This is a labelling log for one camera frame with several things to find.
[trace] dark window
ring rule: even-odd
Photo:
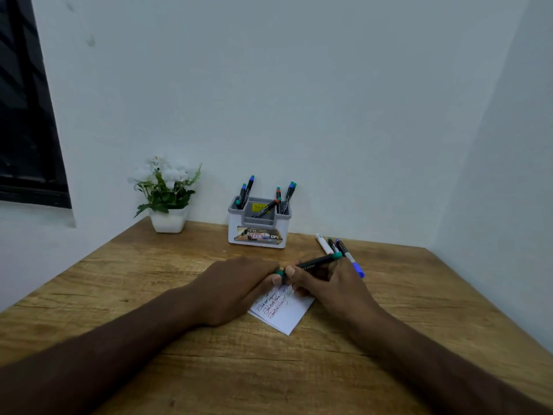
[[[0,0],[0,200],[71,208],[31,0]]]

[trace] white marker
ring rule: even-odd
[[[319,233],[317,233],[316,237],[317,237],[317,242],[319,242],[319,244],[321,245],[322,249],[325,251],[326,254],[334,253],[334,251],[330,249],[330,246],[328,245],[328,243],[325,242],[325,239]]]

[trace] wood grain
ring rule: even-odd
[[[347,241],[387,311],[553,407],[553,356],[422,248]],[[82,334],[240,254],[293,261],[321,249],[290,234],[284,250],[227,243],[227,228],[148,218],[0,314],[0,365]],[[317,302],[290,336],[245,315],[170,344],[98,414],[424,414],[425,401],[363,355]]]

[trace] hand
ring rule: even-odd
[[[252,307],[254,301],[282,279],[274,273],[276,261],[238,258],[217,261],[200,274],[186,289],[201,325],[219,326],[236,319]]]
[[[287,266],[285,271],[287,282],[295,291],[299,294],[312,293],[332,316],[348,326],[357,325],[360,319],[374,312],[384,312],[347,258],[340,258],[310,272],[295,265]]]

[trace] label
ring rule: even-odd
[[[258,229],[256,227],[236,227],[234,240],[248,243],[281,244],[282,236],[277,229]]]
[[[252,211],[253,212],[259,212],[261,211],[262,209],[264,209],[265,207],[267,206],[266,203],[253,203],[252,204]]]

